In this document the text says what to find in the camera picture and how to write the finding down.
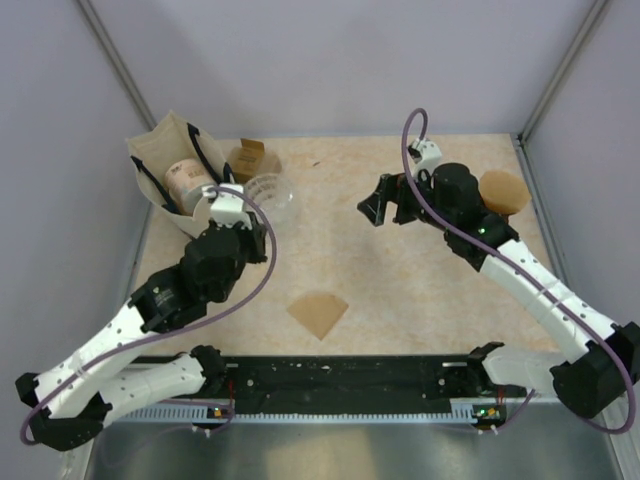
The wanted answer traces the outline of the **clear plastic cup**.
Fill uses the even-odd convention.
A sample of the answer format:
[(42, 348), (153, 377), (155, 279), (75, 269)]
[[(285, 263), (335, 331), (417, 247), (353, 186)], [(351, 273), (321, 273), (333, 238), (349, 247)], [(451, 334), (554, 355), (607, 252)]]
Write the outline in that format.
[(293, 185), (283, 174), (257, 175), (245, 184), (245, 193), (264, 212), (273, 226), (284, 225), (296, 216)]

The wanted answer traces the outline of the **brown paper filter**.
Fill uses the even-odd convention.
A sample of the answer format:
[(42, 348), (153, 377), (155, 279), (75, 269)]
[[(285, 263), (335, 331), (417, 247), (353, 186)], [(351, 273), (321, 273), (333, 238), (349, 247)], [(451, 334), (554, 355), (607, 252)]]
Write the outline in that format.
[(490, 170), (479, 180), (479, 193), (493, 212), (511, 216), (521, 212), (531, 200), (526, 183), (509, 172)]
[(323, 340), (348, 310), (349, 304), (328, 292), (308, 292), (294, 300), (287, 312), (318, 340)]

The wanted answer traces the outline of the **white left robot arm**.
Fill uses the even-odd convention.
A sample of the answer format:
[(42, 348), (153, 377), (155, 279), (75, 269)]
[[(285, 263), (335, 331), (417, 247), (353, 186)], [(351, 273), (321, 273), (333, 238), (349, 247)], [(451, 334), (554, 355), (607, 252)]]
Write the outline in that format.
[(175, 397), (216, 396), (226, 387), (218, 349), (200, 345), (168, 363), (128, 374), (148, 347), (196, 331), (238, 311), (265, 287), (260, 281), (244, 299), (214, 316), (211, 303), (226, 302), (249, 264), (277, 259), (272, 226), (254, 215), (231, 223), (213, 221), (184, 249), (179, 262), (152, 274), (117, 314), (57, 366), (25, 373), (15, 382), (30, 411), (20, 427), (26, 446), (73, 450), (127, 414)]

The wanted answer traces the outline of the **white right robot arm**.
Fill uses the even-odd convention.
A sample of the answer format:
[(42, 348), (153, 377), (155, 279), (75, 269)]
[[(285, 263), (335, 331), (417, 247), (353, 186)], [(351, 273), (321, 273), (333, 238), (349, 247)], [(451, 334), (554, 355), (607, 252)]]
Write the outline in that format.
[(509, 292), (557, 344), (554, 355), (490, 343), (474, 350), (469, 388), (487, 396), (501, 385), (553, 393), (570, 411), (592, 419), (639, 380), (639, 327), (619, 325), (589, 307), (533, 255), (508, 218), (530, 199), (526, 184), (503, 171), (476, 178), (445, 163), (416, 180), (384, 174), (357, 209), (380, 226), (388, 204), (398, 225), (427, 223), (451, 251)]

